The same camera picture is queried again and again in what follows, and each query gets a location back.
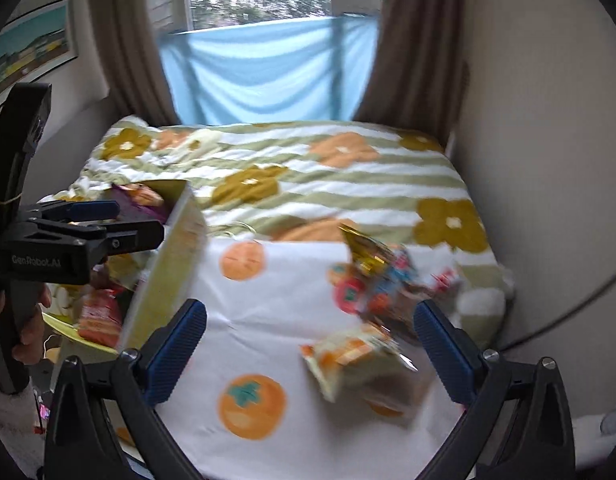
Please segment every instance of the striped blanket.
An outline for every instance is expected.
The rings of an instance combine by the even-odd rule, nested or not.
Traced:
[[[498,328],[502,273],[464,182],[424,134],[342,122],[158,129],[128,117],[55,198],[94,199],[111,183],[169,178],[192,184],[218,234],[337,242],[345,222],[407,244],[424,264],[451,261],[466,281],[453,321],[480,343]]]

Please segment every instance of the blue cloth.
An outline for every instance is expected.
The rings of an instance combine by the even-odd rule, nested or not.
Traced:
[[[163,36],[184,124],[350,120],[374,62],[377,18],[303,18]]]

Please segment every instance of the yellow cardboard box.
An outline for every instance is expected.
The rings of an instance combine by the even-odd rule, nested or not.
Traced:
[[[207,227],[200,206],[185,180],[141,182],[159,193],[171,214],[159,250],[147,264],[148,278],[134,293],[117,348],[108,348],[81,338],[72,324],[44,313],[45,322],[63,336],[79,343],[85,362],[114,359],[124,348],[140,348],[157,328],[168,324],[186,299],[199,255],[205,246]]]

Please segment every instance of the painting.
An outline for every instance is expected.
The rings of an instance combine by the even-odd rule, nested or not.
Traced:
[[[39,79],[75,59],[70,0],[59,0],[8,22],[0,32],[0,106],[16,82]]]

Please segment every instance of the purple snack bag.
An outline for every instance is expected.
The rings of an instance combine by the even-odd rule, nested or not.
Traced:
[[[169,211],[162,197],[148,186],[113,184],[105,195],[107,199],[116,200],[119,204],[120,214],[117,218],[120,220],[133,221],[148,217],[158,220],[161,224],[168,221]]]

